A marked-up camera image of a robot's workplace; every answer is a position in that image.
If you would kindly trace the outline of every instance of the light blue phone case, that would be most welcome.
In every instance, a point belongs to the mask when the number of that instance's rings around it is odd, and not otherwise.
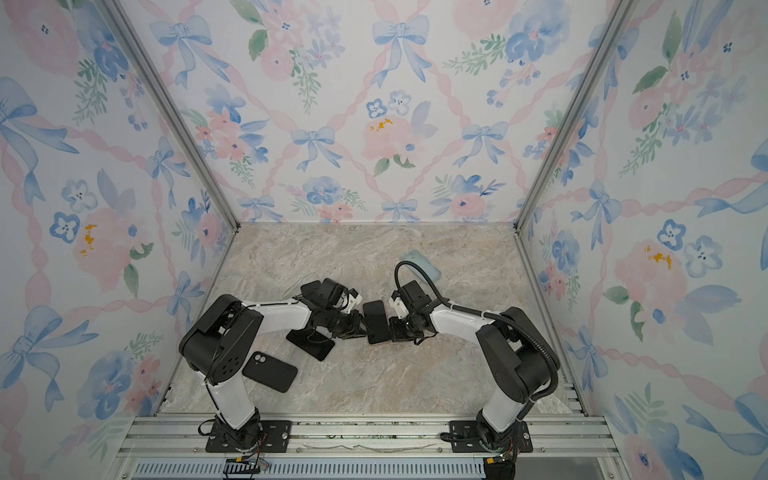
[[[403,260],[408,260],[409,262],[413,262],[416,265],[420,266],[422,270],[429,276],[429,279],[432,280],[432,282],[437,281],[438,278],[440,278],[440,270],[437,270],[422,254],[419,253],[418,250],[412,250],[411,252],[407,253],[403,258]],[[408,265],[407,266],[413,273],[416,274],[420,279],[422,279],[423,282],[426,282],[426,279],[421,275],[421,273],[417,272],[415,268]]]

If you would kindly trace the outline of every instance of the marble floor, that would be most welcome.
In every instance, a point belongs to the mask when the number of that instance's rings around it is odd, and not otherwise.
[[[208,303],[224,293],[243,300],[284,300],[298,294],[300,285],[325,277],[357,289],[363,302],[386,303],[395,288],[394,266],[403,255],[418,250],[442,272],[435,285],[443,296],[481,310],[519,306],[546,336],[511,235],[508,224],[244,225]],[[400,272],[403,283],[415,278],[408,269]],[[389,305],[386,308],[393,316]],[[318,362],[285,335],[258,336],[251,349],[299,369],[286,393],[245,379],[261,412],[475,415],[495,388],[480,347],[458,337],[437,335],[420,346],[371,346],[363,338],[337,339],[328,358]],[[160,411],[214,411],[205,388],[185,362],[179,365]],[[559,386],[531,413],[570,412]]]

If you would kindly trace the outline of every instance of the black mounting plate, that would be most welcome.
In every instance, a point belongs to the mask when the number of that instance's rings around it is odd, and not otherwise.
[[[475,420],[454,420],[448,422],[448,429],[453,435],[458,435],[464,439],[471,439],[468,441],[459,440],[457,442],[451,442],[451,450],[454,453],[488,453],[490,452],[480,445],[480,441],[477,440],[478,430],[477,422]],[[521,422],[520,433],[518,435],[518,445],[520,453],[533,452],[533,443],[531,442],[531,435],[528,433],[528,424]]]
[[[288,451],[290,440],[290,420],[261,420],[261,427],[266,433],[266,438],[261,442],[262,453],[285,453]],[[208,435],[208,443],[205,445],[208,453],[238,453],[233,446],[228,445],[217,422]]]

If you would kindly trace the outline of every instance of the pink flower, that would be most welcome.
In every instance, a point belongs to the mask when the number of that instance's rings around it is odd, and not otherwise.
[[[557,266],[552,261],[549,262],[546,271],[547,275],[549,275],[549,288],[554,291],[558,300],[562,300],[563,295],[565,295],[567,282],[565,274],[558,270]]]
[[[404,162],[408,158],[413,159],[423,150],[419,143],[421,138],[411,133],[411,124],[405,118],[377,118],[366,124],[362,136],[366,143],[362,155],[368,160],[392,160],[392,157],[400,154]]]
[[[331,206],[326,207],[323,205],[321,208],[317,209],[317,213],[320,215],[320,218],[327,218],[328,220],[333,219],[333,207]]]
[[[74,257],[78,266],[98,278],[102,292],[114,290],[131,262],[130,252],[144,251],[142,243],[147,234],[141,227],[144,221],[131,212],[124,217],[111,208],[100,208],[81,224],[74,243]]]
[[[672,343],[674,334],[685,326],[685,320],[674,314],[688,290],[680,261],[666,247],[647,239],[636,243],[626,258],[616,260],[614,272],[627,287],[630,300],[643,307],[635,321],[644,323],[644,338]]]
[[[230,120],[230,112],[222,110],[222,113],[218,114],[211,110],[208,112],[210,120],[210,129],[216,132],[221,132],[227,137],[235,137],[240,133],[240,125]]]
[[[304,22],[294,8],[293,0],[283,0],[282,5],[271,2],[270,8],[271,12],[261,15],[264,24],[270,29],[270,43],[272,45],[287,43],[290,47],[302,45],[301,32],[304,29]]]
[[[156,359],[152,355],[147,355],[147,358],[145,358],[134,370],[134,385],[146,389],[152,383],[152,375],[154,375],[159,368],[160,359]]]
[[[551,142],[554,136],[557,134],[558,129],[556,127],[545,127],[544,133],[536,137],[536,140],[542,141],[546,140],[547,142]]]
[[[672,60],[670,71],[661,80],[660,89],[670,95],[672,103],[685,102],[688,94],[698,89],[704,83],[704,72],[708,71],[707,60],[712,57],[711,48],[706,54],[702,54],[698,44],[694,45],[690,53],[678,52]]]
[[[270,45],[261,52],[261,68],[267,77],[285,81],[290,78],[290,73],[293,71],[293,58],[288,49],[282,45]]]
[[[38,67],[70,78],[78,73],[78,36],[57,2],[5,0],[5,13],[16,44]]]
[[[639,435],[631,433],[624,438],[622,458],[634,480],[670,480],[669,470],[656,449]]]
[[[488,36],[488,32],[506,26],[517,8],[516,0],[493,1],[487,5],[480,0],[461,0],[453,7],[453,21],[471,40]]]
[[[451,202],[454,217],[474,218],[485,212],[485,200],[477,194],[459,195]]]
[[[245,158],[247,148],[248,144],[238,137],[225,137],[219,140],[219,144],[216,146],[216,156],[241,162]]]
[[[629,107],[629,125],[640,130],[650,125],[664,106],[664,95],[656,88],[644,90]]]
[[[124,412],[138,412],[141,408],[141,401],[147,396],[147,387],[141,385],[133,385],[128,393],[125,395],[125,407]]]
[[[197,129],[197,135],[195,135],[195,138],[198,140],[205,140],[206,138],[208,140],[211,139],[210,136],[210,129],[208,127],[198,126],[195,127]]]
[[[221,235],[221,220],[216,214],[207,213],[197,224],[197,238],[202,247],[213,247]]]

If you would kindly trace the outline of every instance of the black smartphone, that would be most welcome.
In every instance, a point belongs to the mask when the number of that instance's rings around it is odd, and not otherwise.
[[[362,305],[362,314],[366,319],[366,332],[368,344],[375,345],[389,341],[389,325],[386,321],[384,302],[377,300]]]
[[[286,340],[299,347],[320,362],[326,359],[335,345],[333,340],[314,329],[291,330]]]
[[[254,352],[243,367],[243,375],[281,393],[288,391],[298,373],[295,366],[263,352]]]

